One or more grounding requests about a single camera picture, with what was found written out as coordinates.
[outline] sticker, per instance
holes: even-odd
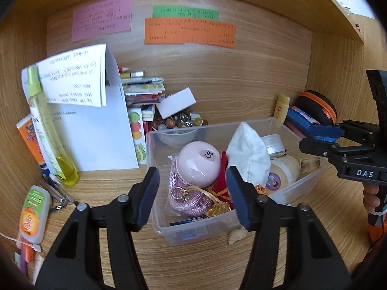
[[[330,119],[330,114],[329,114],[329,112],[328,112],[325,108],[323,108],[322,111],[325,113],[325,115],[327,116],[327,118]]]
[[[139,165],[146,164],[146,144],[141,108],[128,109],[130,129]]]
[[[269,190],[277,191],[281,187],[281,178],[277,174],[270,172],[266,187]]]
[[[203,158],[208,159],[209,161],[214,161],[216,159],[216,154],[212,150],[209,150],[209,149],[202,149],[200,151],[200,155]]]

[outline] yellow spray bottle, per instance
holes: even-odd
[[[55,130],[47,107],[47,97],[41,88],[37,65],[29,66],[27,75],[30,94],[28,104],[30,105],[39,147],[47,154],[51,165],[55,169],[54,174],[61,178],[65,185],[76,185],[79,181],[79,174],[66,154]]]

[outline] white card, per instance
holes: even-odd
[[[156,104],[157,109],[163,119],[179,112],[196,103],[195,97],[189,87],[163,99]]]

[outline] fruit illustration card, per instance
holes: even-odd
[[[128,108],[128,115],[137,161],[142,165],[146,163],[146,146],[141,108]]]

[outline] pink sticky note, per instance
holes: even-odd
[[[71,41],[128,32],[131,28],[132,0],[104,0],[74,11]]]

